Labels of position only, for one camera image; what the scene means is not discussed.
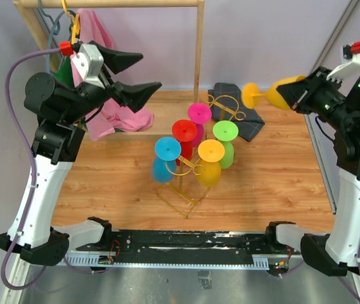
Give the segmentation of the pink wine glass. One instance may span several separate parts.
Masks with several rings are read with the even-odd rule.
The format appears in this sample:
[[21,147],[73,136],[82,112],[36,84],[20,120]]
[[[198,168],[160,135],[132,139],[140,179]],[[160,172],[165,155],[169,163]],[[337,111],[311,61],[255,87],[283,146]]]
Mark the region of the pink wine glass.
[[206,104],[195,103],[188,108],[188,116],[197,127],[197,135],[191,141],[192,146],[195,148],[203,139],[205,133],[203,125],[211,120],[212,112]]

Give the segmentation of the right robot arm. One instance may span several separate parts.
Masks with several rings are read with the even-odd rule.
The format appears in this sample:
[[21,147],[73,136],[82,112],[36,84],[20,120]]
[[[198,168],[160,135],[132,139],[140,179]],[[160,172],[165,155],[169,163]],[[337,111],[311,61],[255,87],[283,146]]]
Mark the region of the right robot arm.
[[360,76],[348,95],[340,82],[319,67],[308,76],[275,83],[268,101],[300,114],[315,113],[334,131],[340,189],[333,230],[317,235],[293,222],[271,222],[264,245],[271,253],[287,247],[301,253],[304,262],[327,276],[360,274]]

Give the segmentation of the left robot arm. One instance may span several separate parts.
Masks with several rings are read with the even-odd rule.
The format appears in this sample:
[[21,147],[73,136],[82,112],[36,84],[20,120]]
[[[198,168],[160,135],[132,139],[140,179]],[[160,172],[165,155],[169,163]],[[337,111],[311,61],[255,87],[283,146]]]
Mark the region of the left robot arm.
[[21,205],[11,227],[0,234],[0,249],[42,266],[57,265],[68,251],[87,244],[104,251],[113,243],[111,223],[97,217],[51,226],[61,187],[85,135],[79,121],[110,99],[135,113],[161,87],[160,82],[126,85],[112,80],[113,74],[142,60],[141,53],[116,51],[93,41],[63,42],[57,51],[71,56],[82,82],[69,87],[46,72],[27,81],[24,106],[40,122],[33,141],[25,143],[31,169]]

